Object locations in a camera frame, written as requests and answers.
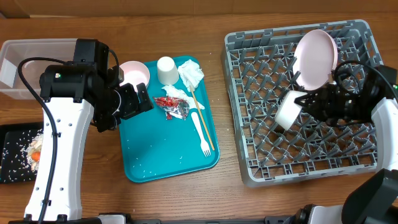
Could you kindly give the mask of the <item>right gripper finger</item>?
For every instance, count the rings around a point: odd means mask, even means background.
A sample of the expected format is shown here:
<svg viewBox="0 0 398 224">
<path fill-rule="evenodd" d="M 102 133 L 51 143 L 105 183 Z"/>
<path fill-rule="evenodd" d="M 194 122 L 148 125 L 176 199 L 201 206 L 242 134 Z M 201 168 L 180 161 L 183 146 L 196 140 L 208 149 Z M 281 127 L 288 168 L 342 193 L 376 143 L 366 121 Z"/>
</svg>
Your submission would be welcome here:
<svg viewBox="0 0 398 224">
<path fill-rule="evenodd" d="M 316 120 L 325 122 L 326 121 L 326 114 L 321 108 L 317 108 L 315 106 L 304 106 L 302 108 L 302 111 L 304 113 L 308 113 L 312 117 L 314 117 Z"/>
<path fill-rule="evenodd" d="M 328 90 L 319 88 L 306 92 L 306 94 L 294 99 L 294 103 L 306 108 L 325 108 L 330 104 Z"/>
</svg>

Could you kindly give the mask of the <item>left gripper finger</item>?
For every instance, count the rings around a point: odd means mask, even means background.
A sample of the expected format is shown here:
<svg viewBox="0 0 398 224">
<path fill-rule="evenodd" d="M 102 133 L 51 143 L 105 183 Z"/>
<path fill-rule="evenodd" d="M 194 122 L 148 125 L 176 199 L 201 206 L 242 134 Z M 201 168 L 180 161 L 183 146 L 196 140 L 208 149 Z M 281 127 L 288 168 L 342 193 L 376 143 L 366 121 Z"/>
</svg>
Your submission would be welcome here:
<svg viewBox="0 0 398 224">
<path fill-rule="evenodd" d="M 139 99 L 132 85 L 123 85 L 119 89 L 121 95 L 120 117 L 129 119 L 139 111 Z"/>
<path fill-rule="evenodd" d="M 139 111 L 141 113 L 150 111 L 154 108 L 144 83 L 137 85 L 137 95 L 139 97 Z"/>
</svg>

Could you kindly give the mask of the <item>white bowl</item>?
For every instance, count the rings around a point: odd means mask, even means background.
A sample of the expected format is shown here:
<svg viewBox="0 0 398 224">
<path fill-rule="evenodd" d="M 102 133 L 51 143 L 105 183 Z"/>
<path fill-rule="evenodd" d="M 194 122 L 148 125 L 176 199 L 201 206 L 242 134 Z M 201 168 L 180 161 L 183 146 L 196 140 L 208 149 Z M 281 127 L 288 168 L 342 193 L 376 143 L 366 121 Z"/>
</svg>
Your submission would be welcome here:
<svg viewBox="0 0 398 224">
<path fill-rule="evenodd" d="M 295 99 L 306 95 L 305 92 L 301 91 L 289 91 L 282 100 L 282 104 L 279 106 L 275 115 L 275 121 L 285 130 L 290 129 L 300 114 L 302 107 L 295 103 Z"/>
</svg>

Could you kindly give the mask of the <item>pink bowl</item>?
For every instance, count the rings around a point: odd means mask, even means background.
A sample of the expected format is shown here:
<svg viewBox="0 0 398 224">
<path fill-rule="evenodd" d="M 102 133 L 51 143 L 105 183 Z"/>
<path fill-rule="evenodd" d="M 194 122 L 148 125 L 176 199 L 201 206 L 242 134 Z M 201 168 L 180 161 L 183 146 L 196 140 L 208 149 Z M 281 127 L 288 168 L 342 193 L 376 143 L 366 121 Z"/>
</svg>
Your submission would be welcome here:
<svg viewBox="0 0 398 224">
<path fill-rule="evenodd" d="M 124 72 L 124 81 L 119 85 L 123 86 L 130 83 L 135 91 L 137 91 L 137 85 L 144 83 L 146 87 L 150 81 L 150 71 L 146 65 L 138 61 L 128 61 L 120 65 L 120 68 Z"/>
</svg>

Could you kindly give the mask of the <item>large pink plate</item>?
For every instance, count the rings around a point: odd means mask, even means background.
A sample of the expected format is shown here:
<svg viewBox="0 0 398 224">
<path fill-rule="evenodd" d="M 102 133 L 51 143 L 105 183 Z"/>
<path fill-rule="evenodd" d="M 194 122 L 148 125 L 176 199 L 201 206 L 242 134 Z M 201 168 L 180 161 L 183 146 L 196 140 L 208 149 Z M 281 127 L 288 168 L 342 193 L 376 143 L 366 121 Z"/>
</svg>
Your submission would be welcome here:
<svg viewBox="0 0 398 224">
<path fill-rule="evenodd" d="M 296 79 L 305 90 L 316 90 L 329 80 L 329 74 L 337 66 L 338 49 L 333 38 L 323 30 L 312 30 L 299 41 L 292 66 Z"/>
</svg>

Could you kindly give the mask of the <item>orange carrot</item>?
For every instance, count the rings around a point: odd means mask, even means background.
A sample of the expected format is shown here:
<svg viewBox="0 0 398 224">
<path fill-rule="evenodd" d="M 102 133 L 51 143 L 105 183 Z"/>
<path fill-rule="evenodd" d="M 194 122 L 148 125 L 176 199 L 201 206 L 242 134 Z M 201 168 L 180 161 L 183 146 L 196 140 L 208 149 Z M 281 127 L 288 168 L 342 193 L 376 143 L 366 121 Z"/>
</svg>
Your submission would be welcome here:
<svg viewBox="0 0 398 224">
<path fill-rule="evenodd" d="M 32 158 L 32 160 L 34 160 L 35 162 L 39 162 L 40 161 L 40 151 L 35 151 L 31 154 L 30 156 Z"/>
</svg>

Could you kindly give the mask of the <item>rice and peanut shells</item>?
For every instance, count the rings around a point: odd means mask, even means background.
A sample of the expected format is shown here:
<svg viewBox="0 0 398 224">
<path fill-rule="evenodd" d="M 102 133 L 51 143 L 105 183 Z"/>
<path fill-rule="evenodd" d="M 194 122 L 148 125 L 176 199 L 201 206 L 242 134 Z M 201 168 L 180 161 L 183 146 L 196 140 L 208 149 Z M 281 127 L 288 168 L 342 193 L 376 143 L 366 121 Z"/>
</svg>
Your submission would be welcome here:
<svg viewBox="0 0 398 224">
<path fill-rule="evenodd" d="M 1 183 L 30 182 L 35 180 L 39 162 L 30 157 L 43 145 L 43 130 L 9 131 L 2 147 Z"/>
</svg>

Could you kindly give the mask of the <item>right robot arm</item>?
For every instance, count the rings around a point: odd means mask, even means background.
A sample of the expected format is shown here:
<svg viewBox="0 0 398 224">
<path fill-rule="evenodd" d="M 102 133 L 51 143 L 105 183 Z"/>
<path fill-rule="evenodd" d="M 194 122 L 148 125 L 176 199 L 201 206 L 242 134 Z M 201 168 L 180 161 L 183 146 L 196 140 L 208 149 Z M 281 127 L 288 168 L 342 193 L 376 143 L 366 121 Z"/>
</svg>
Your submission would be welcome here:
<svg viewBox="0 0 398 224">
<path fill-rule="evenodd" d="M 348 195 L 344 204 L 325 207 L 306 205 L 294 223 L 397 223 L 397 70 L 385 65 L 367 70 L 358 90 L 343 85 L 343 80 L 357 76 L 339 64 L 332 73 L 334 83 L 308 91 L 295 99 L 303 111 L 329 126 L 339 121 L 347 126 L 369 123 L 374 130 L 374 149 L 368 155 L 375 166 L 374 175 Z"/>
</svg>

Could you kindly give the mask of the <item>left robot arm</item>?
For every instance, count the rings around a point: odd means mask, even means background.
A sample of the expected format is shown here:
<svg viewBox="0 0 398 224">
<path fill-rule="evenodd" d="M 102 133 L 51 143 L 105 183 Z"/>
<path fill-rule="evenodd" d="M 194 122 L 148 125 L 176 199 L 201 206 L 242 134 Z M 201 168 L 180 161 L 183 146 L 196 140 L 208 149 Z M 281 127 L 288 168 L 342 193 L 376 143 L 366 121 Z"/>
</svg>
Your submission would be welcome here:
<svg viewBox="0 0 398 224">
<path fill-rule="evenodd" d="M 81 170 L 90 126 L 114 130 L 153 108 L 145 84 L 124 83 L 114 51 L 96 39 L 78 39 L 71 61 L 55 58 L 33 97 L 44 111 L 39 169 L 24 223 L 125 223 L 125 215 L 83 218 Z"/>
</svg>

